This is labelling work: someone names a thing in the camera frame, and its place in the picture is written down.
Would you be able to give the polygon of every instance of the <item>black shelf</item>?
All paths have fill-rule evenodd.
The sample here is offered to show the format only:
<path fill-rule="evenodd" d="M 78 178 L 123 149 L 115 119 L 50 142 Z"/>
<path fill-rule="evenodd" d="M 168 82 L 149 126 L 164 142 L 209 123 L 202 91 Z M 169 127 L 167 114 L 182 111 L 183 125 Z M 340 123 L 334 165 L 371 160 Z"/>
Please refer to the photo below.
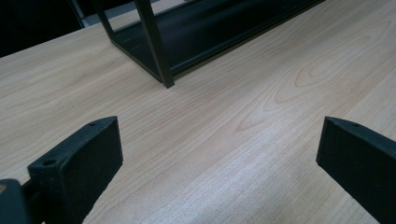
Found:
<path fill-rule="evenodd" d="M 99 16 L 111 41 L 169 88 L 175 75 L 320 2 L 195 0 L 154 16 L 149 1 L 135 0 L 141 21 L 116 31 Z"/>

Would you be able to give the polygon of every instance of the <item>metal leg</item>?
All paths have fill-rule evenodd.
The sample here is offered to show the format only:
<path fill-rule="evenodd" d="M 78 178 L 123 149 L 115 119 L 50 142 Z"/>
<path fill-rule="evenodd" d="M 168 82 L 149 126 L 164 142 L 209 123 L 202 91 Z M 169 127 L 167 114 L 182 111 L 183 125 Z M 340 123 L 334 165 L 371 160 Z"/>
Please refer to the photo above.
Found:
<path fill-rule="evenodd" d="M 110 39 L 114 39 L 116 36 L 114 34 L 113 28 L 111 28 L 110 22 L 108 22 L 107 15 L 103 10 L 103 0 L 92 0 L 93 7 L 98 14 L 99 20 L 102 22 L 103 27 Z"/>
<path fill-rule="evenodd" d="M 142 21 L 149 47 L 160 73 L 161 80 L 163 81 L 163 85 L 166 88 L 170 88 L 175 85 L 175 82 L 166 59 L 163 41 L 154 17 L 154 12 L 151 8 L 151 3 L 149 0 L 134 0 L 134 3 L 139 13 L 140 20 Z"/>

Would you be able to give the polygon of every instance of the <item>black wall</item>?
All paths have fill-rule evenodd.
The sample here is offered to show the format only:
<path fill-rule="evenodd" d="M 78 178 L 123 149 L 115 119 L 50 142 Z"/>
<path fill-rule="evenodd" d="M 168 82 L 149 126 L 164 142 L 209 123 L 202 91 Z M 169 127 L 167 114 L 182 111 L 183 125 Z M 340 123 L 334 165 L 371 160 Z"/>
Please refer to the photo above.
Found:
<path fill-rule="evenodd" d="M 0 57 L 81 29 L 66 0 L 2 0 Z"/>

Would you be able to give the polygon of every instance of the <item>black metal frame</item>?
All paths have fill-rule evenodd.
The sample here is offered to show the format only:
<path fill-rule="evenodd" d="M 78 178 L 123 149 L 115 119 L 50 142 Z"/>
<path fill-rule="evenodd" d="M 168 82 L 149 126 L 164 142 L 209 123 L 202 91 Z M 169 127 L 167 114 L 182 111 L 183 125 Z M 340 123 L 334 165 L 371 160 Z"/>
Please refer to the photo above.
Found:
<path fill-rule="evenodd" d="M 149 0 L 134 0 L 141 21 L 111 28 L 92 0 L 111 42 L 172 87 L 174 76 L 324 0 L 194 0 L 154 15 Z"/>

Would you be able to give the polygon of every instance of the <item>light wood surface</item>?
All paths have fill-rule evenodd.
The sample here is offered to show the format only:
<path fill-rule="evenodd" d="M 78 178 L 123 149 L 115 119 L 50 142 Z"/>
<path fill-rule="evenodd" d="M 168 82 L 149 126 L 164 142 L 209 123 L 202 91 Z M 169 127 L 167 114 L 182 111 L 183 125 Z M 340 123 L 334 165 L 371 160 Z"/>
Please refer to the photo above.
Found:
<path fill-rule="evenodd" d="M 98 24 L 0 59 L 0 178 L 116 115 L 124 164 L 85 223 L 376 223 L 315 158 L 325 116 L 395 140 L 395 96 L 394 0 L 328 0 L 169 90 Z"/>

